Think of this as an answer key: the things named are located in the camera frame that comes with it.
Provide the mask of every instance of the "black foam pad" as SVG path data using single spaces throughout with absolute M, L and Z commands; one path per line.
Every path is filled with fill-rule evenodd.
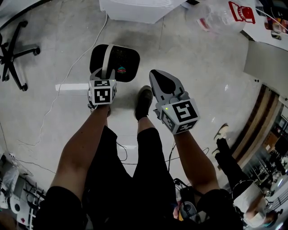
M 91 73 L 102 68 L 107 47 L 108 45 L 101 44 L 93 49 L 90 59 Z M 136 77 L 139 63 L 140 56 L 136 50 L 121 46 L 113 46 L 107 68 L 107 76 L 110 76 L 114 69 L 116 81 L 132 81 Z

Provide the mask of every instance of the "person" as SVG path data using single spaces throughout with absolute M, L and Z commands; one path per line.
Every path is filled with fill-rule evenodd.
M 224 124 L 216 134 L 214 141 L 218 148 L 212 152 L 220 168 L 228 177 L 235 206 L 244 213 L 244 220 L 253 228 L 264 225 L 272 226 L 278 214 L 275 211 L 267 212 L 265 195 L 254 184 L 253 180 L 242 172 L 236 160 L 232 157 L 226 141 L 228 124 Z
M 190 132 L 174 136 L 185 174 L 201 196 L 198 210 L 209 220 L 196 224 L 173 217 L 175 184 L 167 170 L 159 133 L 149 120 L 153 93 L 144 86 L 137 99 L 139 159 L 133 177 L 117 156 L 117 136 L 108 128 L 109 106 L 98 106 L 65 145 L 58 169 L 34 221 L 34 229 L 161 226 L 242 229 L 231 202 L 221 193 L 211 161 Z

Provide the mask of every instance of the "gray floor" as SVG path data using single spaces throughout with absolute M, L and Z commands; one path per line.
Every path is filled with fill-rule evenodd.
M 41 142 L 27 146 L 18 140 L 32 145 L 39 141 L 44 114 L 57 95 L 55 86 L 94 43 L 105 14 L 100 12 L 96 0 L 53 0 L 8 25 L 1 32 L 4 41 L 23 19 L 29 24 L 21 31 L 19 44 L 39 44 L 42 52 L 36 57 L 27 55 L 17 60 L 18 71 L 27 80 L 28 91 L 20 91 L 13 79 L 0 83 L 0 122 L 10 152 L 18 159 L 55 172 L 64 145 L 90 114 L 85 95 L 60 93 L 46 117 Z M 150 70 L 157 68 L 178 77 L 185 90 L 195 98 L 201 119 L 191 133 L 202 149 L 210 148 L 208 157 L 216 166 L 211 155 L 216 149 L 214 135 L 222 124 L 228 123 L 228 140 L 233 144 L 259 93 L 260 83 L 243 73 L 248 40 L 241 34 L 226 37 L 204 32 L 197 25 L 188 27 L 185 9 L 178 7 L 153 25 L 109 20 L 97 42 L 101 43 L 134 48 L 141 56 L 137 77 L 128 84 L 118 85 L 117 98 L 108 119 L 109 127 L 118 135 L 118 142 L 127 147 L 126 162 L 138 160 L 134 96 L 144 84 L 149 84 Z M 74 66 L 65 84 L 88 82 L 90 54 L 88 52 Z M 152 111 L 154 107 L 155 101 L 149 118 L 160 132 L 163 152 L 168 159 L 173 137 L 156 118 Z M 118 154 L 121 159 L 125 157 L 121 148 Z M 49 187 L 53 173 L 33 164 L 23 165 L 34 174 L 33 180 L 38 186 Z M 134 173 L 134 165 L 125 167 L 129 174 Z M 216 170 L 219 178 L 225 180 L 222 172 Z M 187 182 L 178 159 L 171 162 L 171 174 L 173 178 Z

